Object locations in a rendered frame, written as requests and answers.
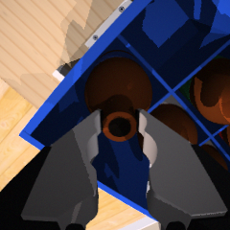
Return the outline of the blue plastic crate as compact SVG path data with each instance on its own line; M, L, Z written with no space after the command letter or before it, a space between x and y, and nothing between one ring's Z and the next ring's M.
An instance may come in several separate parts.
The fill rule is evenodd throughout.
M230 58L230 0L134 0L18 135L42 150L88 117L85 83L99 56L113 50L134 55L149 76L152 101L148 113L173 95L196 125L197 144L210 140L230 172L230 147L218 135L228 126L205 119L178 90L216 55ZM102 131L98 143L99 154L91 164L98 188L156 220L149 214L146 197L150 161L139 147L137 134L116 142Z

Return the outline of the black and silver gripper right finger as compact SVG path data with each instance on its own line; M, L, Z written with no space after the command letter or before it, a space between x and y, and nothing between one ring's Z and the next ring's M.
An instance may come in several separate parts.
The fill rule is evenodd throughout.
M149 159L148 211L159 230L173 221L186 230L230 230L230 172L147 111L135 109L135 117Z

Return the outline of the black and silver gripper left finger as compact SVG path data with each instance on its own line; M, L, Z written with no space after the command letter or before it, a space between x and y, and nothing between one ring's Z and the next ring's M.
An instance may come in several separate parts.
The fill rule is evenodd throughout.
M97 109L44 147L0 192L0 230L65 230L98 215L96 169L98 135L104 131ZM91 164L90 164L91 163Z

